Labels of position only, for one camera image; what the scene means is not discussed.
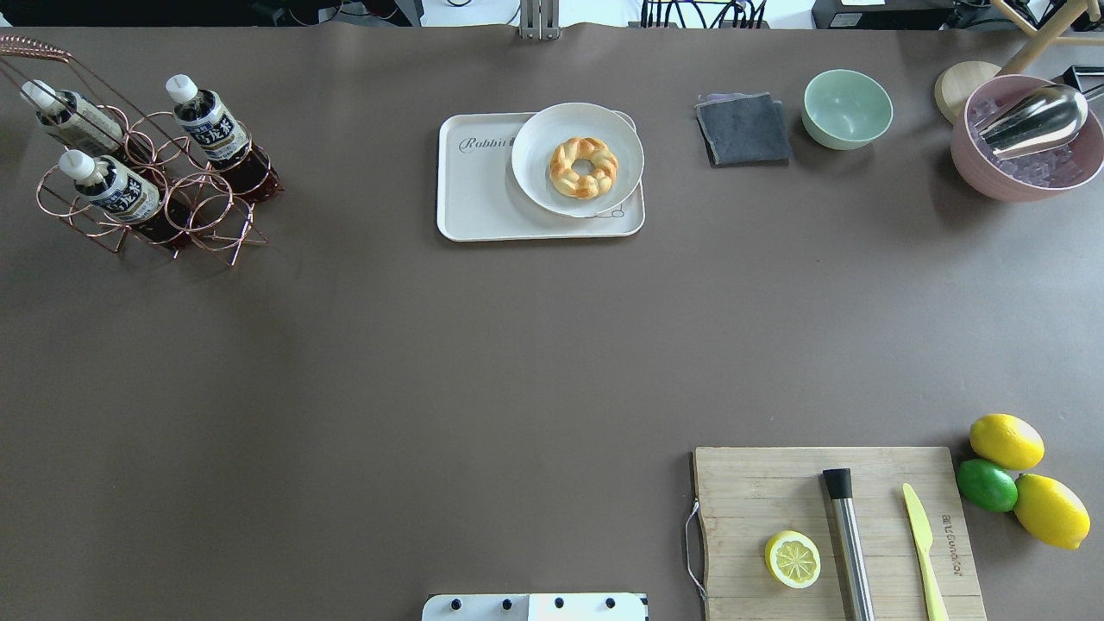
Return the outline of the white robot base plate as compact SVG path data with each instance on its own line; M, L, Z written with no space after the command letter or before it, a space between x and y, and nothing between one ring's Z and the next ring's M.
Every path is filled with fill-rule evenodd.
M648 620L641 593L437 594L422 620Z

